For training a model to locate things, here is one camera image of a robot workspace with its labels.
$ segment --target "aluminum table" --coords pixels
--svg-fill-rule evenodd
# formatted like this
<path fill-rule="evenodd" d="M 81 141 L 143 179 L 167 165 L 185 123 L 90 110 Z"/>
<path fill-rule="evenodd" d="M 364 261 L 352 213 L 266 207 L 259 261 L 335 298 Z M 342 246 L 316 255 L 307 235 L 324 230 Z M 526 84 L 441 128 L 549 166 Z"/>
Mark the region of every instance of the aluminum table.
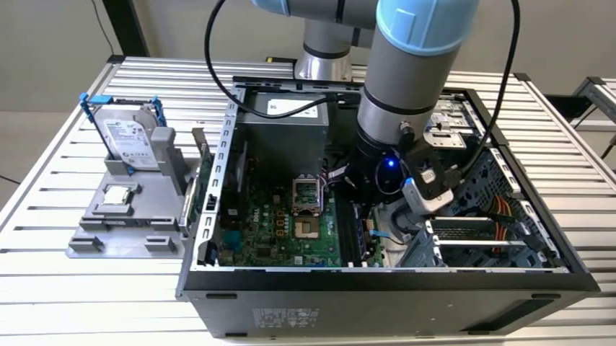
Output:
<path fill-rule="evenodd" d="M 221 80 L 291 78 L 288 63 L 215 63 Z M 364 67 L 355 67 L 362 81 Z M 473 88 L 494 108 L 501 75 L 453 72 L 447 87 Z M 191 129 L 217 142 L 227 100 L 200 61 L 127 58 L 107 63 L 89 94 L 157 95 L 176 145 L 197 154 Z M 177 259 L 68 259 L 68 239 L 105 166 L 105 148 L 78 107 L 0 212 L 0 344 L 616 344 L 616 177 L 555 114 L 534 84 L 509 79 L 498 127 L 578 250 L 602 293 L 506 337 L 213 340 L 192 305 L 175 301 Z"/>

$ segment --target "green circuit board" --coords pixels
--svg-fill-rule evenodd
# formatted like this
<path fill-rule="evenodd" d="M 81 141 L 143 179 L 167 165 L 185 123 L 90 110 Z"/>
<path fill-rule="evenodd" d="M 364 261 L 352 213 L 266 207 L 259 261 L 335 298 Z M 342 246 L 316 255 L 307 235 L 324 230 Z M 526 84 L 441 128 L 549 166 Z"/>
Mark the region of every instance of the green circuit board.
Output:
<path fill-rule="evenodd" d="M 220 265 L 235 267 L 339 267 L 335 200 L 324 194 L 319 216 L 294 216 L 291 189 L 252 186 L 248 193 L 240 246 L 224 248 Z"/>
<path fill-rule="evenodd" d="M 374 256 L 366 259 L 367 267 L 382 267 L 383 266 L 383 255 L 380 253 L 380 240 L 374 239 Z"/>
<path fill-rule="evenodd" d="M 187 193 L 191 194 L 192 197 L 192 204 L 185 205 L 184 207 L 187 210 L 183 210 L 181 213 L 185 213 L 187 219 L 189 223 L 193 223 L 199 219 L 199 215 L 203 209 L 203 202 L 204 202 L 204 193 L 208 186 L 209 181 L 209 173 L 211 173 L 211 163 L 213 161 L 211 154 L 204 154 L 199 159 L 197 168 L 195 171 L 195 180 L 191 183 L 189 190 Z"/>

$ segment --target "white label sticker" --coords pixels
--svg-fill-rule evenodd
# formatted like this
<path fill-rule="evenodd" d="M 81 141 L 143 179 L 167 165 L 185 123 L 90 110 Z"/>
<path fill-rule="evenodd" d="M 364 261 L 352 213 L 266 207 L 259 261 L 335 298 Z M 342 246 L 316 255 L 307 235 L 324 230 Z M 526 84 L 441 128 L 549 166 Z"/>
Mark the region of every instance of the white label sticker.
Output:
<path fill-rule="evenodd" d="M 108 134 L 121 160 L 135 169 L 157 168 L 156 157 L 141 124 L 132 120 L 105 120 Z"/>
<path fill-rule="evenodd" d="M 312 328 L 318 319 L 318 309 L 253 308 L 252 317 L 258 328 Z"/>
<path fill-rule="evenodd" d="M 125 222 L 124 221 L 113 221 L 113 220 L 105 220 L 105 223 L 112 226 L 124 226 Z"/>
<path fill-rule="evenodd" d="M 267 102 L 267 114 L 278 115 L 299 107 L 307 105 L 311 102 L 308 99 L 271 99 Z M 307 108 L 302 113 L 292 115 L 291 117 L 318 117 L 316 106 Z"/>

